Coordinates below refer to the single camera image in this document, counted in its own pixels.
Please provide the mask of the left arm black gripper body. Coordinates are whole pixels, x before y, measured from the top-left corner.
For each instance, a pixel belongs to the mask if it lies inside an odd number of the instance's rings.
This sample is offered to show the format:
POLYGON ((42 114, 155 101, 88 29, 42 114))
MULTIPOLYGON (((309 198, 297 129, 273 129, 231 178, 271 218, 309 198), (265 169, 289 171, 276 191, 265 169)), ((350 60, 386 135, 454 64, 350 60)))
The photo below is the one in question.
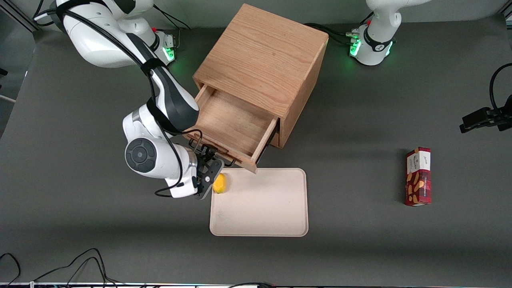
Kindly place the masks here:
POLYGON ((510 95, 503 107, 500 108, 503 123, 498 125, 499 131, 505 131, 512 128, 512 95, 510 95))

